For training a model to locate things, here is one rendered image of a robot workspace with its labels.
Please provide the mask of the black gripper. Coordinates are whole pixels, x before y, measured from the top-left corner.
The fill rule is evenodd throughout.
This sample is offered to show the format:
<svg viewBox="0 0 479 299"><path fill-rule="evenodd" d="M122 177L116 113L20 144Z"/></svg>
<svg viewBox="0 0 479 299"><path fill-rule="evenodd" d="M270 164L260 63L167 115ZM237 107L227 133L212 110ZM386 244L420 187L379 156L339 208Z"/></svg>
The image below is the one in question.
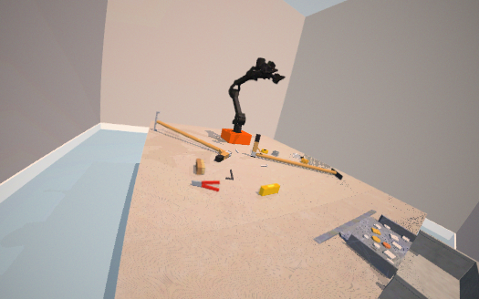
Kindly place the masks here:
<svg viewBox="0 0 479 299"><path fill-rule="evenodd" d="M271 68L266 62L262 64L261 68L260 68L260 73L259 73L259 77L262 78L262 79L270 79L272 78L273 79L273 82L275 84L278 83L278 81L280 81L281 79L285 79L286 77L285 76L280 76L278 73L275 73L277 72L278 69L274 69L274 68ZM272 73L275 73L274 75L272 75Z"/></svg>

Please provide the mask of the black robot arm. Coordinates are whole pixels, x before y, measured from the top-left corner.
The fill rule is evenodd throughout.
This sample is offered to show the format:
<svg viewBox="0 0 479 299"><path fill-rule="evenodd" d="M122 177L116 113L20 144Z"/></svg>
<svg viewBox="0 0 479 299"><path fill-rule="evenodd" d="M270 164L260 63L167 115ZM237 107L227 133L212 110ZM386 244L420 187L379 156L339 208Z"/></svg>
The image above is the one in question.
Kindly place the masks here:
<svg viewBox="0 0 479 299"><path fill-rule="evenodd" d="M235 132L235 133L242 133L241 132L242 125L244 125L245 121L246 121L245 113L242 112L242 110L240 108L239 99L238 99L240 86L248 80L257 81L257 79L260 78L259 77L260 68L261 68L262 64L265 63L265 61L266 60L264 58L259 57L256 60L255 67L252 66L250 68L250 70L246 72L246 75L244 75L243 77L241 77L239 79L236 79L228 90L229 96L232 98L233 103L234 103L235 116L234 116L234 120L233 120L234 130L232 130L232 131ZM276 64L274 62L268 61L267 64L271 68L276 67ZM238 89L233 89L235 87L235 85L238 86Z"/></svg>

